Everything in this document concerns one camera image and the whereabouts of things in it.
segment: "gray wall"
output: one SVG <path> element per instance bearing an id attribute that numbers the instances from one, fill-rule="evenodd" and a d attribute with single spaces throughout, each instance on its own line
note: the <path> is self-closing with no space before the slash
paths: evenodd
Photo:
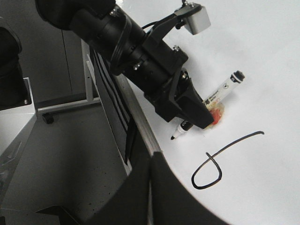
<path id="1" fill-rule="evenodd" d="M 84 93 L 81 43 L 73 32 L 44 22 L 34 0 L 0 0 L 0 16 L 21 40 L 20 64 L 35 102 Z"/>

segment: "marker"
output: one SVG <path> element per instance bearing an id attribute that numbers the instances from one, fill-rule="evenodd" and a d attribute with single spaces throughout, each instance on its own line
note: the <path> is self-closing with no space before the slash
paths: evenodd
<path id="1" fill-rule="evenodd" d="M 203 101 L 206 108 L 210 111 L 218 103 L 220 103 L 233 89 L 235 89 L 240 83 L 243 82 L 245 76 L 241 71 L 236 71 L 231 76 L 226 79 L 216 91 L 214 91 L 209 97 Z M 192 123 L 188 121 L 183 121 L 181 124 L 178 125 L 175 133 L 172 135 L 171 140 L 174 140 L 178 136 L 187 132 L 193 126 Z"/>

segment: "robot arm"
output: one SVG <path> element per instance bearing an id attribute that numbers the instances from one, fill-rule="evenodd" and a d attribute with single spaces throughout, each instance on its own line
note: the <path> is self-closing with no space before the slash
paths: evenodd
<path id="1" fill-rule="evenodd" d="M 196 34 L 210 26 L 205 7 L 184 2 L 145 33 L 115 0 L 36 0 L 36 6 L 45 21 L 72 30 L 110 62 L 115 75 L 123 73 L 137 85 L 164 120 L 180 117 L 200 128 L 213 122 L 182 68 L 188 56 L 162 40 L 173 27 Z"/>

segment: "black line drawing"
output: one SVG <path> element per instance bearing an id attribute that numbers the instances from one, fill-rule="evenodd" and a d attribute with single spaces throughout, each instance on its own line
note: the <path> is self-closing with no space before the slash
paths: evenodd
<path id="1" fill-rule="evenodd" d="M 218 183 L 218 182 L 222 179 L 222 170 L 221 170 L 220 166 L 218 165 L 218 163 L 215 161 L 214 157 L 216 157 L 217 155 L 219 155 L 221 152 L 223 152 L 224 150 L 228 149 L 229 147 L 235 145 L 236 143 L 241 142 L 241 141 L 243 141 L 243 140 L 245 140 L 245 139 L 247 139 L 247 138 L 250 138 L 250 137 L 252 137 L 252 136 L 255 136 L 255 135 L 264 135 L 264 132 L 263 132 L 263 131 L 256 131 L 256 132 L 254 132 L 254 133 L 251 133 L 251 134 L 249 134 L 249 135 L 246 135 L 246 136 L 244 136 L 244 137 L 241 137 L 241 138 L 239 138 L 238 140 L 236 140 L 236 141 L 234 141 L 234 142 L 231 142 L 230 144 L 226 145 L 224 148 L 222 148 L 221 150 L 219 150 L 218 152 L 216 152 L 216 153 L 213 154 L 212 156 L 211 156 L 209 153 L 206 153 L 206 155 L 208 156 L 208 159 L 207 159 L 204 163 L 202 163 L 202 164 L 196 169 L 196 171 L 195 171 L 195 172 L 193 173 L 193 175 L 192 175 L 192 184 L 193 184 L 194 188 L 196 188 L 196 189 L 198 189 L 198 190 L 202 190 L 202 189 L 209 188 L 209 187 L 215 185 L 216 183 Z M 195 176 L 196 176 L 196 174 L 197 174 L 197 173 L 200 171 L 200 169 L 201 169 L 205 164 L 207 164 L 210 160 L 211 160 L 211 161 L 214 163 L 214 165 L 216 166 L 216 168 L 217 168 L 217 170 L 218 170 L 218 172 L 219 172 L 219 177 L 218 177 L 215 181 L 211 182 L 210 184 L 207 184 L 207 185 L 204 185 L 204 186 L 198 186 L 198 185 L 196 185 L 196 183 L 195 183 Z"/>

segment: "metal frame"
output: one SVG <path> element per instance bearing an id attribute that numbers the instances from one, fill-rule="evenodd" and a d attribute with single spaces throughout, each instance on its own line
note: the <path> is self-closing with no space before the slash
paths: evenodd
<path id="1" fill-rule="evenodd" d="M 96 103 L 101 103 L 101 99 L 98 97 L 93 96 L 93 82 L 94 78 L 92 73 L 90 73 L 91 61 L 90 61 L 90 49 L 89 46 L 81 40 L 81 47 L 82 47 L 82 59 L 83 59 L 83 71 L 84 71 L 84 82 L 85 82 L 85 93 L 86 99 L 74 102 L 63 103 L 59 105 L 52 105 L 48 107 L 38 108 L 38 114 L 44 113 L 52 113 L 57 111 L 63 111 L 67 109 L 73 109 L 80 106 L 91 105 Z"/>

